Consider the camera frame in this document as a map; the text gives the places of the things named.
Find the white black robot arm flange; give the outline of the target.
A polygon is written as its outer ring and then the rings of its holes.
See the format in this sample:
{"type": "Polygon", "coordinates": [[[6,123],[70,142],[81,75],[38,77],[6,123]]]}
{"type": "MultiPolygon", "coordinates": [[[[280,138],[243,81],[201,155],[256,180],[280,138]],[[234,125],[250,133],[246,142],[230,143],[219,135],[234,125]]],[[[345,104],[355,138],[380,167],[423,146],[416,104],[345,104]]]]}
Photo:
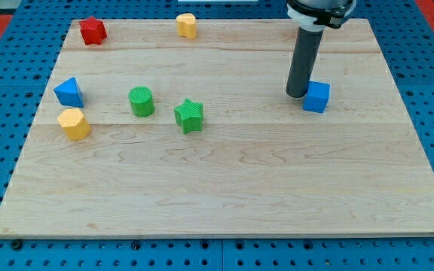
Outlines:
{"type": "Polygon", "coordinates": [[[287,15],[308,32],[325,27],[339,29],[356,7],[357,0],[287,0],[287,15]]]}

